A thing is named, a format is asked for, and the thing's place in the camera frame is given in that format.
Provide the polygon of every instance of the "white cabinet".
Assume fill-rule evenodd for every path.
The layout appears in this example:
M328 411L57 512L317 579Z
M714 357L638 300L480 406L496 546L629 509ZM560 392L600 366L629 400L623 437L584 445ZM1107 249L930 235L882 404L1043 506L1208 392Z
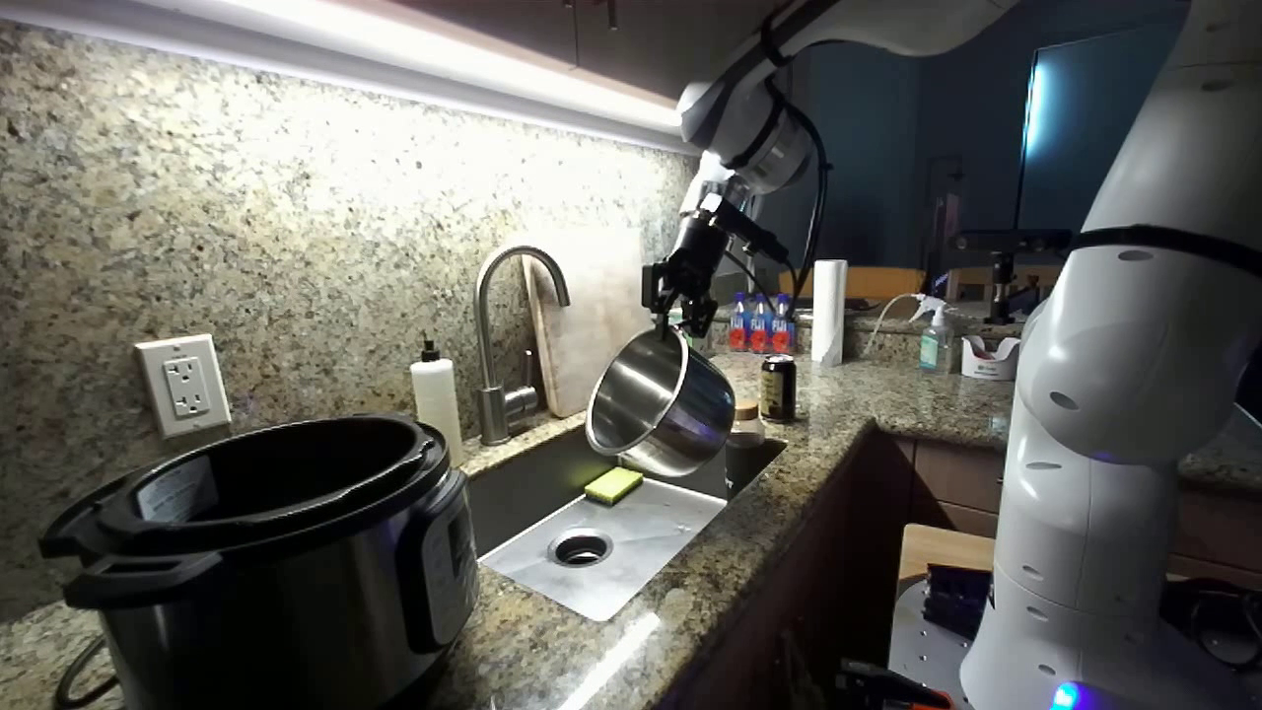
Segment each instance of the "white cabinet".
M708 78L777 0L397 0L658 97Z

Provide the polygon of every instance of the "sink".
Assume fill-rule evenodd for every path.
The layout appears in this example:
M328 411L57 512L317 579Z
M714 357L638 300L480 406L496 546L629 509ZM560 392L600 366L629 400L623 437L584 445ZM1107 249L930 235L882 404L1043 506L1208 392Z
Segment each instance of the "sink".
M781 452L784 442L772 437L735 437L694 479L648 475L620 506L600 506L584 499L584 484L617 463L592 453L575 427L468 479L476 555L520 590L602 623Z

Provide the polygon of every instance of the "faucet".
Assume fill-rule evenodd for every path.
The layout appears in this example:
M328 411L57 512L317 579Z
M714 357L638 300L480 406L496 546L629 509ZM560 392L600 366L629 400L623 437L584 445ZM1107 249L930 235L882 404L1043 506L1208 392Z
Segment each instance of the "faucet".
M568 307L568 286L560 266L537 249L537 247L504 247L496 252L491 252L476 269L476 290L475 290L475 327L476 327L476 364L480 364L480 445L491 442L509 442L509 411L534 411L534 404L539 400L537 389L517 389L504 392L495 371L491 371L491 316L484 316L484 290L491 275L509 262L509 256L534 256L546 266L546 273L554 275L555 290L555 303Z

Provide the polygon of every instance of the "wall outlet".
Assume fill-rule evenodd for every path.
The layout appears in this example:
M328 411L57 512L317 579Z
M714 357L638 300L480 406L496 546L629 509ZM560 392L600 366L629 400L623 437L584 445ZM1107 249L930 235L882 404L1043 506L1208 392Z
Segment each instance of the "wall outlet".
M144 357L156 416L165 437L232 424L221 358L211 335L136 342Z

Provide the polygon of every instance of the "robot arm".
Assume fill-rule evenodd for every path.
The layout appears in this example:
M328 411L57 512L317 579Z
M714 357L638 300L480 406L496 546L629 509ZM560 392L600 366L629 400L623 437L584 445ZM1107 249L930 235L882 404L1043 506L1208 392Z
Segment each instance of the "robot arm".
M710 82L681 91L681 140L772 193L811 157L772 86L781 65L822 40L951 52L1010 5L792 0ZM1056 294L1027 325L996 590L961 663L978 710L1053 705L1067 686L1107 710L1249 705L1155 608L1176 465L1224 427L1262 342L1258 35L1258 0L1190 0ZM727 227L708 211L685 216L663 294L708 303Z
M643 269L643 307L666 316L681 307L681 327L704 340L719 303L710 300L710 281L727 256L727 243L739 236L750 252L790 266L790 249L750 223L722 193L708 193L694 214L685 214L675 252L663 266Z

